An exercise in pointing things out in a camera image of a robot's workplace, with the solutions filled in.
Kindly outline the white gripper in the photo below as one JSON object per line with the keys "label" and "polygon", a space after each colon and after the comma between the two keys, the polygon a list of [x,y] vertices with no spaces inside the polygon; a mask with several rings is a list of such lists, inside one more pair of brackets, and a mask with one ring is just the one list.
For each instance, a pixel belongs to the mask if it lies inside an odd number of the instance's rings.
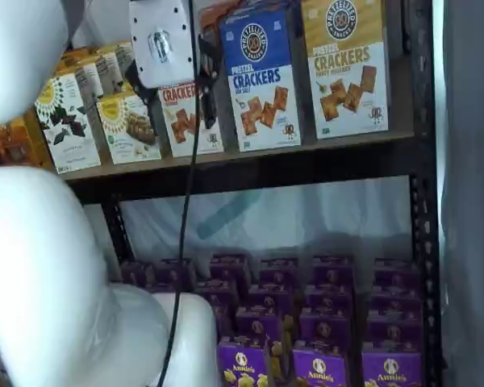
{"label": "white gripper", "polygon": [[[156,89],[194,79],[193,54],[196,39],[190,27],[196,15],[187,1],[131,1],[129,23],[134,60],[124,76],[148,111],[148,120],[157,134],[152,111]],[[198,86],[202,119],[211,129],[217,119],[214,84],[219,76],[219,50],[201,35],[198,37]]]}

